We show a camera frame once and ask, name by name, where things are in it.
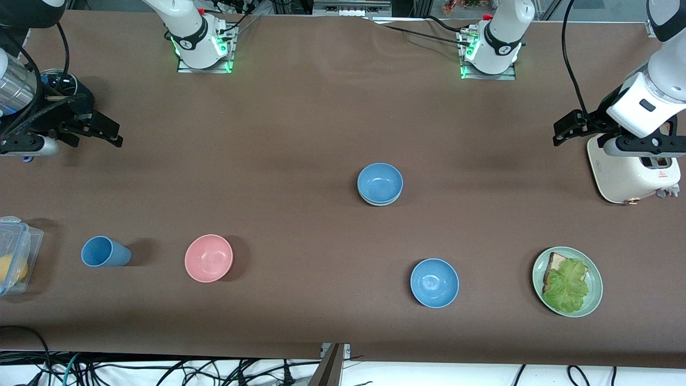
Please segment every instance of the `white floor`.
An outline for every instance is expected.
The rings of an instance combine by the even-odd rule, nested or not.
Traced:
[[[127,362],[127,366],[173,365],[175,362]],[[206,361],[191,363],[202,366]],[[227,375],[235,368],[237,361],[221,361],[217,365],[222,375]],[[246,375],[257,374],[279,367],[281,360],[264,360],[248,369]],[[295,379],[311,376],[315,365],[293,367],[291,373]],[[215,373],[213,367],[207,367]],[[358,386],[369,381],[370,386],[512,386],[518,365],[467,365],[450,363],[393,363],[393,362],[346,362],[341,386]],[[591,386],[609,386],[611,367],[582,367]],[[164,370],[123,370],[107,367],[98,370],[98,374],[111,386],[155,386]],[[33,365],[0,366],[0,386],[15,386],[28,383],[37,373]],[[274,372],[281,378],[283,372]],[[184,377],[181,370],[167,377],[161,386],[180,385]],[[276,382],[264,376],[255,379],[250,385],[271,386]],[[583,385],[577,375],[576,382]],[[40,385],[47,384],[44,376]],[[197,378],[189,386],[211,386],[210,378]],[[686,385],[686,370],[654,369],[638,367],[620,367],[615,380],[616,386],[651,386],[651,385]],[[567,379],[566,366],[527,365],[519,380],[519,386],[534,385],[572,385]]]

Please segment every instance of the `bread slice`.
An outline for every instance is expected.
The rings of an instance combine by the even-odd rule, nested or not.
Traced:
[[[552,252],[550,253],[550,261],[548,262],[548,267],[545,270],[545,276],[543,277],[543,292],[548,291],[550,289],[550,285],[548,284],[548,273],[550,273],[551,269],[560,269],[560,265],[562,265],[563,262],[567,261],[568,258],[565,256],[562,256],[559,253]],[[581,278],[581,280],[586,279],[586,274],[584,274],[584,277]]]

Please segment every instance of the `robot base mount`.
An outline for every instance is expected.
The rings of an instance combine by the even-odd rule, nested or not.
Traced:
[[[217,19],[217,25],[220,29],[226,29],[226,22],[222,19]],[[181,59],[176,44],[176,56],[178,57],[178,66],[176,71],[178,73],[232,73],[233,61],[236,56],[236,42],[238,40],[238,26],[232,27],[229,31],[217,35],[217,37],[210,36],[213,39],[214,47],[217,50],[217,55],[223,55],[217,59],[217,62],[210,67],[204,69],[193,68],[186,64]]]
[[[512,63],[503,73],[491,75],[479,71],[474,64],[469,62],[466,57],[472,54],[472,51],[479,44],[479,29],[477,24],[472,24],[467,28],[462,28],[462,31],[455,33],[458,41],[468,42],[469,46],[458,45],[458,53],[460,55],[460,77],[462,79],[484,79],[484,80],[516,80],[515,65]]]

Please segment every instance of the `pink bowl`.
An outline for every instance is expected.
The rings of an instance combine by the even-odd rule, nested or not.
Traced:
[[[186,272],[201,283],[219,280],[233,264],[231,245],[221,236],[200,236],[188,247],[185,264]]]

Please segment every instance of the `blue bowl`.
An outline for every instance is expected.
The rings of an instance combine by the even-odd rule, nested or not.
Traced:
[[[460,280],[450,264],[441,259],[426,259],[412,270],[410,288],[421,304],[443,308],[458,296]]]
[[[357,191],[371,205],[388,205],[403,191],[403,176],[387,163],[372,163],[359,173]]]

